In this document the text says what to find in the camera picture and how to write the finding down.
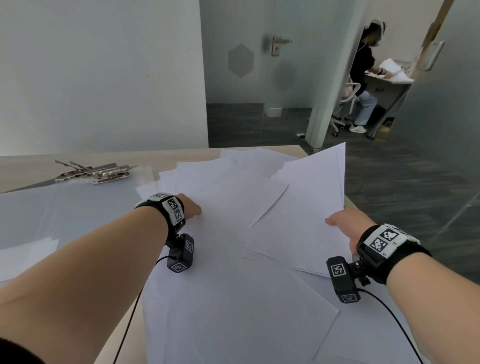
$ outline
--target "shoe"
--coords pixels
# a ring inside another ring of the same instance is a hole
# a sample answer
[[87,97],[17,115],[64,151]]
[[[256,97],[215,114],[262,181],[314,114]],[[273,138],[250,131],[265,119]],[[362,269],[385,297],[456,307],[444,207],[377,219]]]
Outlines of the shoe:
[[367,129],[365,129],[361,125],[359,125],[359,126],[352,125],[352,126],[349,127],[348,131],[350,131],[352,133],[365,134],[367,132]]

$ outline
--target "pile of metal clips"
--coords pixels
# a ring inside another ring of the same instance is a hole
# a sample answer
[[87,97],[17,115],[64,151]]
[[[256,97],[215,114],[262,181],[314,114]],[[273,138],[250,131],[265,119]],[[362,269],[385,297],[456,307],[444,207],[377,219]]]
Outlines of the pile of metal clips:
[[117,166],[113,168],[94,169],[92,167],[84,167],[72,161],[70,161],[69,163],[64,163],[59,160],[55,160],[55,162],[75,169],[71,172],[62,173],[60,176],[55,178],[55,182],[68,181],[68,180],[79,179],[79,178],[89,178],[92,180],[93,184],[100,184],[100,183],[110,182],[114,180],[119,180],[121,178],[127,178],[128,176],[130,176],[129,171],[137,167],[137,166],[129,166],[128,164],[124,164],[122,166]]

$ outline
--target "hand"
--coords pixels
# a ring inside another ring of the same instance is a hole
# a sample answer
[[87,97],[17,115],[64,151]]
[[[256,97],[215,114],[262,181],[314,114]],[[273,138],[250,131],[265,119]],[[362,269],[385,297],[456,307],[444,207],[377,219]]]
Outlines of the hand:
[[357,244],[362,234],[375,222],[356,208],[346,207],[342,211],[334,213],[325,222],[330,226],[338,226],[340,231],[350,238],[350,251],[357,254]]
[[185,211],[183,212],[183,214],[185,215],[185,218],[187,220],[194,216],[202,214],[202,208],[198,206],[195,202],[193,202],[191,199],[189,199],[187,196],[185,196],[184,194],[177,194],[175,196],[182,201],[183,206],[185,207]]

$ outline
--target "person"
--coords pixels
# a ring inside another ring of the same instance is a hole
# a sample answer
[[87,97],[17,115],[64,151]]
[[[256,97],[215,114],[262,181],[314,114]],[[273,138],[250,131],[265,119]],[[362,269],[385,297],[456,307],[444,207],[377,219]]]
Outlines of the person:
[[[186,219],[202,213],[187,196],[177,198]],[[350,238],[353,253],[375,225],[347,207],[325,222]],[[0,289],[2,362],[93,363],[155,266],[168,224],[155,207],[138,207],[8,282]],[[386,285],[438,363],[478,363],[480,286],[424,253],[400,260]]]
[[375,66],[375,58],[372,55],[372,48],[380,44],[382,36],[385,32],[385,23],[379,20],[374,20],[368,27],[363,30],[361,41],[357,47],[355,59],[350,69],[350,78],[353,82],[361,85],[356,92],[359,99],[353,108],[353,112],[348,116],[348,120],[352,120],[353,124],[349,131],[352,133],[364,134],[367,132],[365,125],[372,115],[373,109],[377,105],[377,98],[370,94],[366,88],[365,72],[370,71],[374,74],[385,75],[385,78],[393,76],[389,71]]

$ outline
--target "gray hexagon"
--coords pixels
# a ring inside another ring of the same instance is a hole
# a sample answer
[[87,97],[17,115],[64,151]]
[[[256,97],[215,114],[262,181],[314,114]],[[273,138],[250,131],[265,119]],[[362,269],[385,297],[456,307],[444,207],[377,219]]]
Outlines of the gray hexagon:
[[253,71],[254,53],[240,44],[228,51],[228,70],[242,78]]

